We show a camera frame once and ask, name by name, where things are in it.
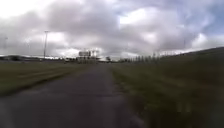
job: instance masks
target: pole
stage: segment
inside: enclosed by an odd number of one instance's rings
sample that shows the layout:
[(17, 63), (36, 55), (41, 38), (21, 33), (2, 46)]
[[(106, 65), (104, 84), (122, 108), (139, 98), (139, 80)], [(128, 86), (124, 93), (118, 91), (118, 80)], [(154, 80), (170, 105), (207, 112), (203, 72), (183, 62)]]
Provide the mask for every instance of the pole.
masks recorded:
[(45, 57), (46, 57), (47, 35), (48, 35), (48, 32), (49, 32), (49, 31), (45, 31), (46, 36), (45, 36), (45, 42), (44, 42), (44, 59), (45, 59)]

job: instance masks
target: distant building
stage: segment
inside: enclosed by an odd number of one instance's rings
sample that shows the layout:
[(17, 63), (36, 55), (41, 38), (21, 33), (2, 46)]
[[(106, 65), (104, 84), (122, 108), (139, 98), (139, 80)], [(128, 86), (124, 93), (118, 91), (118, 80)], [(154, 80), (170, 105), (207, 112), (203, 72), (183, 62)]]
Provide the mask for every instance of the distant building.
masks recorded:
[(93, 55), (92, 51), (80, 51), (77, 61), (79, 63), (95, 63), (99, 61), (99, 58), (96, 55)]

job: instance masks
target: green grass verge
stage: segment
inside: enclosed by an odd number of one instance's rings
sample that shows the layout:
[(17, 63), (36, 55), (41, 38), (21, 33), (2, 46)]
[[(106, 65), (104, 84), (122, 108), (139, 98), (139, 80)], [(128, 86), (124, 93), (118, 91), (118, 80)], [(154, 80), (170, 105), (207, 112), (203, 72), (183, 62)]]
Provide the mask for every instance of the green grass verge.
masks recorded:
[(0, 95), (7, 95), (84, 69), (86, 65), (57, 63), (0, 63)]
[(220, 55), (181, 55), (111, 69), (150, 128), (199, 128), (223, 84)]

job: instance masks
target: cloud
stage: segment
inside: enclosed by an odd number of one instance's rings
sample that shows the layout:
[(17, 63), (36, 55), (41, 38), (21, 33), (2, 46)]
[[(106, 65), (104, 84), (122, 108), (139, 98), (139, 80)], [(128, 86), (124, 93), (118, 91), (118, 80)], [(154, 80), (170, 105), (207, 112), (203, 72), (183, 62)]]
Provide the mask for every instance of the cloud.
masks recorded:
[(204, 33), (216, 22), (210, 8), (217, 4), (222, 1), (54, 0), (41, 11), (0, 19), (0, 54), (42, 56), (45, 30), (48, 56), (94, 48), (119, 57), (220, 46), (223, 38)]

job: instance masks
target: gray cloud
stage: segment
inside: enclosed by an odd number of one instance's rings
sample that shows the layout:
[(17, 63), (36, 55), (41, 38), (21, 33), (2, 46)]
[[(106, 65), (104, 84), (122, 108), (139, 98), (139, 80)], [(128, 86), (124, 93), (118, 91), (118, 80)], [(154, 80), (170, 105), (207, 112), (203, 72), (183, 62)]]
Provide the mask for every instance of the gray cloud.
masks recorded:
[[(201, 10), (213, 5), (207, 1), (200, 5)], [(184, 6), (182, 3), (176, 0), (123, 0), (114, 4), (106, 0), (84, 3), (58, 0), (46, 8), (44, 16), (31, 11), (18, 17), (0, 19), (0, 54), (43, 55), (45, 30), (63, 33), (65, 38), (49, 41), (49, 56), (60, 56), (60, 50), (96, 47), (102, 49), (103, 56), (120, 56), (124, 52), (148, 55), (155, 51), (190, 49), (213, 18), (203, 11), (200, 19), (186, 23), (183, 15), (187, 16), (186, 10), (189, 9), (188, 18), (194, 17), (191, 13), (195, 7), (189, 2), (182, 12), (173, 8), (176, 4)], [(144, 15), (140, 21), (119, 23), (120, 17), (141, 9)], [(201, 10), (197, 10), (197, 14), (202, 14)]]

